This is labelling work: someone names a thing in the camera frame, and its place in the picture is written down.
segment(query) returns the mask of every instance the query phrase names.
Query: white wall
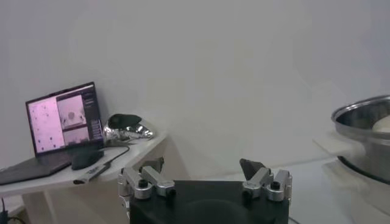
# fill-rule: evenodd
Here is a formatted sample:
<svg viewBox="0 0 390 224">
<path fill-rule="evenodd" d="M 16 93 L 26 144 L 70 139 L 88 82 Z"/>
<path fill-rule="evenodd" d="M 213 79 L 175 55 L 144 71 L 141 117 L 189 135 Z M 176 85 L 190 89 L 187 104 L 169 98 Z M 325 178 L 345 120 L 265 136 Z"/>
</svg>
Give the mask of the white wall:
<svg viewBox="0 0 390 224">
<path fill-rule="evenodd" d="M 204 177 L 325 156 L 345 103 L 388 93 L 387 0 L 0 2 L 0 166 L 33 155 L 24 102 L 95 81 L 104 120 L 169 126 Z"/>
</svg>

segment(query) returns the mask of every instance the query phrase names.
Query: laptop screen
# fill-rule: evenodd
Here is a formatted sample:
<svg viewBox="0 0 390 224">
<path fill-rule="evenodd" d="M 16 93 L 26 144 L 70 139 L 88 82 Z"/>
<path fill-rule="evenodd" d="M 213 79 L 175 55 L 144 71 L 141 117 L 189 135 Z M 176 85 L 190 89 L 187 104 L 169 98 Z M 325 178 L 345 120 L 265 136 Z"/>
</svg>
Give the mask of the laptop screen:
<svg viewBox="0 0 390 224">
<path fill-rule="evenodd" d="M 37 154 L 103 140 L 93 83 L 31 100 L 26 105 Z"/>
</svg>

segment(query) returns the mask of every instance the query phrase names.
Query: computer mouse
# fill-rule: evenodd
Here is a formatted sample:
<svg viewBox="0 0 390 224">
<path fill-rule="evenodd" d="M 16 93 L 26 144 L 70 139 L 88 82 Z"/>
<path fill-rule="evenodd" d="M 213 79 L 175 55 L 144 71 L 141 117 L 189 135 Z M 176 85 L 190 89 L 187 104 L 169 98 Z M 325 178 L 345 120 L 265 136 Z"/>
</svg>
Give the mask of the computer mouse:
<svg viewBox="0 0 390 224">
<path fill-rule="evenodd" d="M 84 169 L 88 166 L 91 166 L 103 156 L 103 151 L 80 152 L 73 157 L 72 170 Z"/>
</svg>

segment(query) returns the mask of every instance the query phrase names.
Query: laptop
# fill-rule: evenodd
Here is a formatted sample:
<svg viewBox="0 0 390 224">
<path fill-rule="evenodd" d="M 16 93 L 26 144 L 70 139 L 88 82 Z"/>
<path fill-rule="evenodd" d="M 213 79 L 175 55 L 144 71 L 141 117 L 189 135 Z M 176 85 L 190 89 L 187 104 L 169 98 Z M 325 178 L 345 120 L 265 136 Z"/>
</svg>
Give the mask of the laptop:
<svg viewBox="0 0 390 224">
<path fill-rule="evenodd" d="M 93 82 L 26 102 L 35 157 L 0 171 L 0 185 L 47 177 L 75 153 L 103 148 Z"/>
</svg>

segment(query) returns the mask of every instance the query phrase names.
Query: shiny metal object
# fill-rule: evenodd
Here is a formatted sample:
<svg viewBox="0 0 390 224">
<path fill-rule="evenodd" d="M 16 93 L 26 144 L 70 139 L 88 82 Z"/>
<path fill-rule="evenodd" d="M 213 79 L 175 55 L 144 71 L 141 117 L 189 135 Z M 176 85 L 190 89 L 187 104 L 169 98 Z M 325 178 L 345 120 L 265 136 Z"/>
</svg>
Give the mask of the shiny metal object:
<svg viewBox="0 0 390 224">
<path fill-rule="evenodd" d="M 120 124 L 118 121 L 116 125 L 112 124 L 114 119 L 127 119 L 128 117 L 133 119 L 134 122 L 130 122 L 129 125 Z M 155 132 L 151 128 L 151 124 L 142 118 L 131 114 L 115 114 L 107 121 L 103 127 L 104 141 L 108 144 L 110 141 L 125 142 L 128 144 L 137 144 L 143 141 L 152 139 L 155 136 Z"/>
<path fill-rule="evenodd" d="M 166 179 L 151 166 L 142 168 L 141 177 L 151 182 L 156 187 L 156 193 L 160 196 L 172 197 L 176 194 L 175 182 Z"/>
<path fill-rule="evenodd" d="M 372 131 L 374 124 L 390 115 L 390 96 L 378 96 L 337 109 L 331 116 L 336 131 L 364 145 L 363 156 L 346 159 L 361 170 L 390 180 L 390 133 Z"/>
<path fill-rule="evenodd" d="M 268 168 L 260 168 L 257 173 L 249 180 L 243 182 L 243 195 L 249 198 L 258 198 L 261 195 L 261 189 L 273 180 L 274 176 Z"/>
<path fill-rule="evenodd" d="M 146 183 L 145 186 L 141 186 L 141 182 L 144 181 L 138 172 L 132 168 L 124 168 L 122 177 L 132 188 L 134 198 L 145 200 L 151 197 L 153 185 Z"/>
<path fill-rule="evenodd" d="M 267 198 L 270 201 L 283 201 L 288 199 L 291 202 L 293 178 L 287 170 L 279 170 L 274 181 L 267 185 Z"/>
<path fill-rule="evenodd" d="M 126 210 L 127 217 L 130 218 L 130 197 L 134 194 L 134 191 L 127 183 L 123 174 L 118 175 L 118 195 L 122 207 Z"/>
</svg>

